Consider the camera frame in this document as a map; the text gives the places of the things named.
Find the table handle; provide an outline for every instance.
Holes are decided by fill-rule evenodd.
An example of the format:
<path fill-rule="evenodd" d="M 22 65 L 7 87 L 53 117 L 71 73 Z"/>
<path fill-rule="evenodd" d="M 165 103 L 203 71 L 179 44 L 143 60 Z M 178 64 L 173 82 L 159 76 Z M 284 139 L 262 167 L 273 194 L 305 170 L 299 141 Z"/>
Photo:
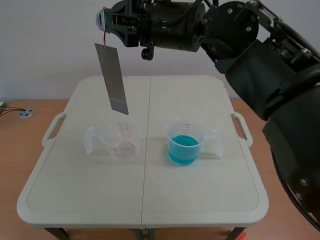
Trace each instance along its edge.
<path fill-rule="evenodd" d="M 251 133 L 249 131 L 249 128 L 246 124 L 245 118 L 238 112 L 234 112 L 232 113 L 232 116 L 234 117 L 234 119 L 236 119 L 239 122 L 241 131 L 243 132 L 246 144 L 248 146 L 248 148 L 251 147 L 251 145 L 254 143 L 254 140 L 251 136 Z"/>
<path fill-rule="evenodd" d="M 64 120 L 66 118 L 66 116 L 67 116 L 67 114 L 61 112 L 57 116 L 54 117 L 49 128 L 47 129 L 47 131 L 45 132 L 45 134 L 41 140 L 42 146 L 44 148 L 49 146 L 49 141 L 53 141 L 57 137 L 57 136 L 55 136 L 52 138 L 52 135 L 57 131 L 57 128 L 58 128 L 60 122 L 62 120 Z"/>

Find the blue liquid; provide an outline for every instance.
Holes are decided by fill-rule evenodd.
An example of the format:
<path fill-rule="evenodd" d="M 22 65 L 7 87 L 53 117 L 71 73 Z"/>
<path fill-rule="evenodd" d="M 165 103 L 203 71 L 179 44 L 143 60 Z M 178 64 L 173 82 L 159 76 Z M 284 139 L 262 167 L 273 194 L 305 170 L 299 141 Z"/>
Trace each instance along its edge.
<path fill-rule="evenodd" d="M 183 146 L 195 146 L 199 143 L 193 137 L 179 135 L 172 139 L 175 143 Z M 169 141 L 168 153 L 170 158 L 178 164 L 190 164 L 197 159 L 200 146 L 183 147 Z"/>

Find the plastic measuring cup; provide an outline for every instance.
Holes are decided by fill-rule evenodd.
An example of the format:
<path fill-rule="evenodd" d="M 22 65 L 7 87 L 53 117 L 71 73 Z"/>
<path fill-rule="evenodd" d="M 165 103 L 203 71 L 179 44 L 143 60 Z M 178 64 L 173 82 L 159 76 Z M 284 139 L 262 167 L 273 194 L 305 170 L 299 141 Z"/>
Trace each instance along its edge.
<path fill-rule="evenodd" d="M 140 132 L 139 126 L 130 117 L 111 120 L 104 127 L 89 127 L 83 138 L 85 151 L 87 154 L 93 152 L 92 139 L 98 137 L 114 160 L 133 161 L 140 150 Z"/>
<path fill-rule="evenodd" d="M 190 164 L 199 156 L 207 139 L 217 143 L 216 155 L 222 155 L 222 142 L 217 130 L 206 129 L 199 122 L 177 118 L 163 129 L 169 138 L 168 154 L 178 164 Z"/>

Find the white wall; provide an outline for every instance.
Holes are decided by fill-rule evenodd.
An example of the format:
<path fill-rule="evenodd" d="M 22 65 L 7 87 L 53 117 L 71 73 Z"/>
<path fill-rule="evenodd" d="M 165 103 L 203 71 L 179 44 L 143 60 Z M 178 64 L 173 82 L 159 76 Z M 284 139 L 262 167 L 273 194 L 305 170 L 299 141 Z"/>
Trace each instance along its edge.
<path fill-rule="evenodd" d="M 102 75 L 94 43 L 103 42 L 103 32 L 95 25 L 95 15 L 117 1 L 1 0 L 0 99 L 68 99 L 81 79 Z M 320 0 L 263 3 L 320 50 Z M 193 53 L 156 48 L 153 60 L 145 61 L 141 47 L 125 48 L 112 34 L 106 41 L 118 48 L 124 76 L 224 79 L 202 49 Z"/>

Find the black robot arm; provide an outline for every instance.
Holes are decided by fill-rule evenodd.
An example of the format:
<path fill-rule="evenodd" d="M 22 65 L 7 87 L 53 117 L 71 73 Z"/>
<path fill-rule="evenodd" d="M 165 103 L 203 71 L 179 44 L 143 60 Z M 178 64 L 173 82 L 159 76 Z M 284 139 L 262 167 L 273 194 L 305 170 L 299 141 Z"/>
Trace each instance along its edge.
<path fill-rule="evenodd" d="M 320 54 L 258 0 L 123 0 L 96 24 L 126 47 L 196 52 L 200 47 L 235 92 L 266 121 L 280 182 L 292 203 L 320 231 Z M 257 40 L 259 26 L 270 36 Z"/>

